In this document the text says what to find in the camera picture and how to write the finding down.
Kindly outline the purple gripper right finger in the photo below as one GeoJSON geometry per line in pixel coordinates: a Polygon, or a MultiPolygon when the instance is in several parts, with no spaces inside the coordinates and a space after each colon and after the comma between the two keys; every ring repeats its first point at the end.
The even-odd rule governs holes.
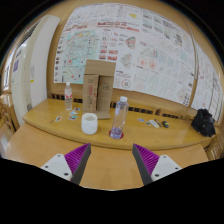
{"type": "Polygon", "coordinates": [[[133,145],[132,154],[144,185],[181,170],[181,167],[168,155],[159,156],[137,144],[133,145]]]}

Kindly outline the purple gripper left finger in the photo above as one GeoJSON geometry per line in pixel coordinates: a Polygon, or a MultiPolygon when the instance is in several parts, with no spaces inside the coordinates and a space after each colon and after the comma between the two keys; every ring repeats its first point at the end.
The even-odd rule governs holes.
{"type": "Polygon", "coordinates": [[[87,143],[65,155],[56,154],[42,169],[79,185],[90,154],[91,144],[87,143]]]}

